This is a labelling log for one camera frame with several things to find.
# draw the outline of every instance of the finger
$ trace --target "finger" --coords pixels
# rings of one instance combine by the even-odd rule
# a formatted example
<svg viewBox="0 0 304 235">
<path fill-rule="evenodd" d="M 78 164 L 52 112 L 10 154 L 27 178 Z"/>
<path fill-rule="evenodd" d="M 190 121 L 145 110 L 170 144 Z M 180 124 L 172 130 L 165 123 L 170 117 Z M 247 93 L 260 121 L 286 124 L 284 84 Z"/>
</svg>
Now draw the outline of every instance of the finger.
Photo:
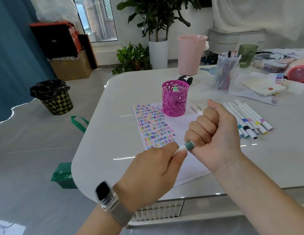
<svg viewBox="0 0 304 235">
<path fill-rule="evenodd" d="M 212 137 L 211 135 L 204 129 L 204 127 L 202 125 L 200 125 L 198 122 L 195 121 L 191 121 L 189 124 L 189 129 L 191 129 L 193 132 L 195 132 L 196 134 L 200 135 L 201 138 L 203 139 L 204 142 L 211 142 L 212 141 Z"/>
<path fill-rule="evenodd" d="M 213 136 L 217 130 L 216 125 L 206 116 L 200 115 L 197 117 L 197 122 L 208 132 L 211 136 Z"/>
<path fill-rule="evenodd" d="M 217 112 L 219 116 L 219 121 L 218 121 L 219 125 L 220 123 L 227 122 L 229 118 L 233 117 L 233 115 L 229 113 L 228 110 L 226 110 L 226 108 L 219 103 L 216 103 L 212 100 L 208 100 L 207 105 Z"/>
<path fill-rule="evenodd" d="M 162 149 L 162 158 L 167 162 L 173 157 L 173 154 L 176 152 L 177 148 L 179 148 L 176 142 L 170 142 L 165 146 L 161 147 Z"/>
<path fill-rule="evenodd" d="M 216 126 L 218 125 L 219 116 L 215 110 L 208 107 L 203 110 L 203 115 L 206 116 Z"/>
<path fill-rule="evenodd" d="M 205 142 L 202 139 L 202 137 L 191 129 L 186 131 L 184 139 L 185 139 L 185 142 L 192 141 L 200 147 L 205 145 Z"/>
<path fill-rule="evenodd" d="M 168 179 L 171 188 L 175 184 L 178 172 L 187 155 L 188 153 L 186 151 L 181 151 L 175 154 L 168 164 L 167 171 L 164 173 L 164 176 Z"/>
</svg>

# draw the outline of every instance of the potted plant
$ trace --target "potted plant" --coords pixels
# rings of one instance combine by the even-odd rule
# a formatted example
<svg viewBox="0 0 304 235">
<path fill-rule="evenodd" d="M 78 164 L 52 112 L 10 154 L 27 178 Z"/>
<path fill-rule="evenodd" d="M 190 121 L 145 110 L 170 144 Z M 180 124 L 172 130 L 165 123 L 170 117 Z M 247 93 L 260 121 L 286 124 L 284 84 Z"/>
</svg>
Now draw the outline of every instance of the potted plant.
<svg viewBox="0 0 304 235">
<path fill-rule="evenodd" d="M 186 26 L 190 27 L 181 15 L 181 6 L 184 4 L 188 8 L 188 3 L 192 3 L 196 9 L 201 8 L 199 0 L 127 0 L 117 5 L 118 10 L 126 7 L 134 7 L 135 12 L 129 16 L 128 23 L 134 19 L 136 15 L 141 15 L 143 22 L 137 26 L 142 28 L 143 37 L 148 33 L 150 61 L 153 69 L 167 68 L 168 61 L 168 33 L 169 27 L 179 20 Z M 158 36 L 158 32 L 163 29 L 166 31 L 165 38 Z"/>
<path fill-rule="evenodd" d="M 123 65 L 121 67 L 115 67 L 112 74 L 151 69 L 149 47 L 143 48 L 140 43 L 138 46 L 134 46 L 130 42 L 127 47 L 118 49 L 116 56 Z"/>
</svg>

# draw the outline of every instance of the smartwatch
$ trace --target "smartwatch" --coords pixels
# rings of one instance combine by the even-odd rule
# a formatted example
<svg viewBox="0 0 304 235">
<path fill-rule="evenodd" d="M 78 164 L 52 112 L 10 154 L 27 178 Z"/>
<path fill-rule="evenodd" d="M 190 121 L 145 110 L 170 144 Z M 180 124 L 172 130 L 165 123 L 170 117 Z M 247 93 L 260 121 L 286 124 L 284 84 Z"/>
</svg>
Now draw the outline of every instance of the smartwatch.
<svg viewBox="0 0 304 235">
<path fill-rule="evenodd" d="M 101 182 L 96 187 L 95 195 L 101 207 L 111 213 L 114 219 L 123 227 L 132 219 L 133 214 L 121 204 L 118 195 L 107 181 Z"/>
</svg>

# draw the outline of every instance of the magenta cup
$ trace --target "magenta cup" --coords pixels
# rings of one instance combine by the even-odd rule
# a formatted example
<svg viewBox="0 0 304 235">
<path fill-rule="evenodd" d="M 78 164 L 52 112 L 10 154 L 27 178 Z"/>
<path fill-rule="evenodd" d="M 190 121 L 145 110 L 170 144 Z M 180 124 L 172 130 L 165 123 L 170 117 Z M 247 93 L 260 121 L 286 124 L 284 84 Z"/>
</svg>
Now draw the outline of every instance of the magenta cup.
<svg viewBox="0 0 304 235">
<path fill-rule="evenodd" d="M 180 80 L 171 80 L 164 82 L 162 88 L 163 113 L 170 117 L 182 116 L 186 112 L 188 83 Z"/>
</svg>

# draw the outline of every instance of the watch face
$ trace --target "watch face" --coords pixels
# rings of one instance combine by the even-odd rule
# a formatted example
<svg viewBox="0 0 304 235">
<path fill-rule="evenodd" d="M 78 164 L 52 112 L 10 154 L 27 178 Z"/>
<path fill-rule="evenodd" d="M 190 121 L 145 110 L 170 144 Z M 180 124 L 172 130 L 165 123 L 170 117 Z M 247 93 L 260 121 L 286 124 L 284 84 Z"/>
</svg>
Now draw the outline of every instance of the watch face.
<svg viewBox="0 0 304 235">
<path fill-rule="evenodd" d="M 95 191 L 99 200 L 102 201 L 110 194 L 111 189 L 108 184 L 103 181 L 101 184 L 99 184 Z"/>
</svg>

